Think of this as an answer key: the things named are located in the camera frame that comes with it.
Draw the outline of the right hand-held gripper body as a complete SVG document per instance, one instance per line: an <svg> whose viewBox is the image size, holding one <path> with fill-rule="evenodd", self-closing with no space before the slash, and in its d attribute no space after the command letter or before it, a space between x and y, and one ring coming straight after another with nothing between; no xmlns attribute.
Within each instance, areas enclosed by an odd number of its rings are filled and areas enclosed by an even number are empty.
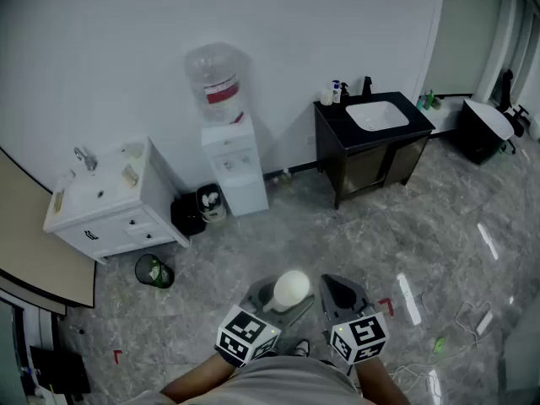
<svg viewBox="0 0 540 405"><path fill-rule="evenodd" d="M329 346L348 365L378 356L389 339L384 314L373 305L363 310L329 310L325 334Z"/></svg>

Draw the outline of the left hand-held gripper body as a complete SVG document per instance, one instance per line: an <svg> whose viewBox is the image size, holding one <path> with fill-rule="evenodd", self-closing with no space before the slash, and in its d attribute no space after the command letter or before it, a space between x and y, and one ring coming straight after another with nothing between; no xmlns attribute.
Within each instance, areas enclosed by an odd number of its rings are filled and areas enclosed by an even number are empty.
<svg viewBox="0 0 540 405"><path fill-rule="evenodd" d="M233 305L218 327L215 349L240 368L271 351L285 328L284 318L276 312L248 311Z"/></svg>

